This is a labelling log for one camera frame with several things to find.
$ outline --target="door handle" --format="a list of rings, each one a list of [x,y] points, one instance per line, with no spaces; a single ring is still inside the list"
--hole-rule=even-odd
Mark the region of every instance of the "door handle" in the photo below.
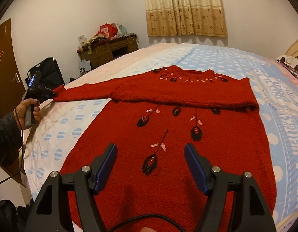
[[[14,80],[16,80],[16,81],[17,81],[17,84],[19,84],[19,83],[20,83],[20,78],[19,78],[19,75],[18,75],[18,73],[16,73],[16,74],[15,74],[15,78],[14,78],[12,81],[14,81]]]

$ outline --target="wooden door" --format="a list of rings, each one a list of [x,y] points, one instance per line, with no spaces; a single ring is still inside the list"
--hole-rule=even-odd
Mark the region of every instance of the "wooden door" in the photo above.
[[[15,109],[25,91],[15,63],[9,19],[0,25],[0,118]]]

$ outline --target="finger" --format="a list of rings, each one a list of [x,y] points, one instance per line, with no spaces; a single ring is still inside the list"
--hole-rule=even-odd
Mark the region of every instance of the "finger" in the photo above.
[[[156,231],[151,228],[144,227],[142,228],[142,230],[140,230],[140,232],[156,232]]]
[[[37,99],[26,99],[26,100],[23,100],[21,102],[25,107],[29,106],[30,104],[36,104],[37,103]]]

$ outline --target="silver bolt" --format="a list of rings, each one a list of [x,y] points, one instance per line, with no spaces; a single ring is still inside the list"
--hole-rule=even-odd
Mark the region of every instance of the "silver bolt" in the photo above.
[[[215,173],[219,173],[221,171],[221,168],[220,167],[217,167],[217,166],[214,166],[212,167],[212,170],[215,172]]]
[[[252,174],[250,172],[245,172],[244,175],[245,175],[246,178],[251,178],[252,177]]]
[[[50,176],[51,177],[56,177],[58,175],[58,171],[52,171],[51,173],[50,173]]]
[[[82,172],[87,172],[87,171],[89,171],[90,169],[91,169],[90,166],[83,166],[83,167],[81,168]]]

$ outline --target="floral curtain pattern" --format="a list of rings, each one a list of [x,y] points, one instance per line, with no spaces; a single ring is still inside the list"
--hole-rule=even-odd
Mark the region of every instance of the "floral curtain pattern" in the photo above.
[[[221,0],[145,0],[148,36],[227,37]]]

